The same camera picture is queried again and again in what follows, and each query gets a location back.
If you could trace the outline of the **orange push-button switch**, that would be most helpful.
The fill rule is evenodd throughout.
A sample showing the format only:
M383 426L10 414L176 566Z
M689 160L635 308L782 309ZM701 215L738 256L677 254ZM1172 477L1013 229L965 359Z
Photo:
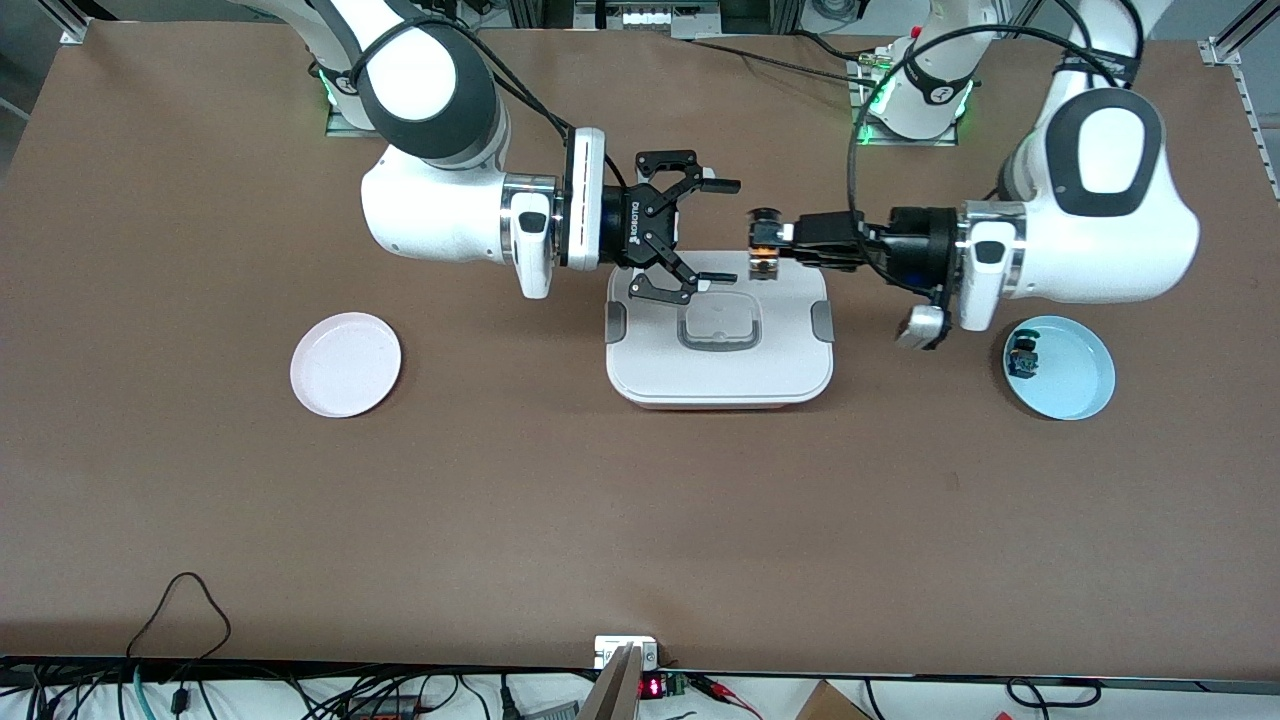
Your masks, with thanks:
M756 208L748 214L748 265L750 281L774 281L781 250L787 246L785 223L778 210Z

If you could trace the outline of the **brown cardboard box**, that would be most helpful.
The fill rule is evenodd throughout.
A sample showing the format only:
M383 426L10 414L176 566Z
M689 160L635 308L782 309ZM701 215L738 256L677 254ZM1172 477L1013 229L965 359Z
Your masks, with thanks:
M795 720L874 720L840 689L818 680L797 711Z

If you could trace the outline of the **light blue round plate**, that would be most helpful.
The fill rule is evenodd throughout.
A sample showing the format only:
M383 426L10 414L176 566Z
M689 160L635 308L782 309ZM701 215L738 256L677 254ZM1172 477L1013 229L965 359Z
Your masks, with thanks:
M1014 331L1041 334L1037 345L1039 368L1034 378L1011 378L1005 354ZM1001 352L1001 368L1014 397L1037 415L1057 421L1079 421L1101 413L1116 387L1111 354L1088 327L1065 316L1029 318L1009 333Z

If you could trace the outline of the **pink round plate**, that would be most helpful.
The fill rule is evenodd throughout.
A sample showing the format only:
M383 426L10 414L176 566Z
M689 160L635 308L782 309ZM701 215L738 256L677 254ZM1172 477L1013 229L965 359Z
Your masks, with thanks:
M401 338L387 322L367 313L340 313L320 320L296 345L291 388L319 416L358 416L396 388L402 363Z

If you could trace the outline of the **small white mounting block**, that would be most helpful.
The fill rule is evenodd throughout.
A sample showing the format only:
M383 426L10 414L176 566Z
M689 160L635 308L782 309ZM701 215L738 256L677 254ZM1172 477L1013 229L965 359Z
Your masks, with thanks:
M626 646L636 646L641 651L641 664L644 671L655 671L659 667L660 646L650 635L596 635L594 639L593 669L603 670L617 650Z

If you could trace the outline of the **red clip test leads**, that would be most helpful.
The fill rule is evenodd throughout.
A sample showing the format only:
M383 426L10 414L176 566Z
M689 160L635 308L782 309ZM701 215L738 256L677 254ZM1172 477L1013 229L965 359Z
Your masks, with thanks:
M723 685L719 682L714 682L709 676L694 673L687 673L685 678L691 688L704 694L705 697L723 705L730 705L732 707L741 708L749 712L755 720L765 720L750 703L741 700L727 685Z

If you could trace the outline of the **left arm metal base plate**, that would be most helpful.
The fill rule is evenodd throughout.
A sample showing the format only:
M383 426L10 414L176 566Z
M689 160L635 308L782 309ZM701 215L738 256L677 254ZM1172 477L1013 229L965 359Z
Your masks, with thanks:
M879 81L883 73L888 69L883 64L870 65L861 61L846 61L846 72L850 76L849 86L849 100L852 118L858 117L858 113L865 104L870 104L872 109L867 114L865 124L860 131L858 131L858 142L860 145L868 146L954 146L957 143L957 126L959 119L966 110L965 97L961 95L961 100L954 108L950 117L950 123L945 132L928 137L928 138L914 138L906 135L900 135L884 120L877 115L877 110L881 105L886 102L890 90L887 88L881 95L872 96L870 90Z

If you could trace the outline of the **aluminium frame with power strip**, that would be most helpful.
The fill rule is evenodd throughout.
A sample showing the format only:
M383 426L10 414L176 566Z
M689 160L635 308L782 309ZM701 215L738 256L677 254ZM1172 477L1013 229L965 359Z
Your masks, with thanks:
M806 0L493 0L521 29L646 31L673 38L787 35Z

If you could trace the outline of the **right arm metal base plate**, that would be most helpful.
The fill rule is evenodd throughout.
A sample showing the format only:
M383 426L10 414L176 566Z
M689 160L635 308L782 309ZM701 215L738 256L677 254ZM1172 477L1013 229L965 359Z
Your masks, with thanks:
M356 97L344 97L340 101L332 101L325 135L332 137L378 137L364 105Z

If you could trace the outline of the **aluminium corner frame rail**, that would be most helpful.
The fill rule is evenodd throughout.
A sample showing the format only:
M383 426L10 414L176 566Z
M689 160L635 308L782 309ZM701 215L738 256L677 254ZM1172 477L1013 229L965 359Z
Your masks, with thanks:
M1256 41L1276 19L1280 19L1280 0L1251 0L1245 9L1217 35L1198 41L1197 47L1206 67L1230 69L1268 187L1276 204L1280 205L1280 177L1266 140L1268 132L1280 135L1280 111L1258 111L1254 108L1242 69L1242 50Z

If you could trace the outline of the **short aluminium frame profile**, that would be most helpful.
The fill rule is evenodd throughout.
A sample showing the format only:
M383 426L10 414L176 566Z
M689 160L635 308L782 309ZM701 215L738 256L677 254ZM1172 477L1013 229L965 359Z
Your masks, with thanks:
M60 28L60 44L83 44L90 17L73 0L37 0L37 3L55 26Z

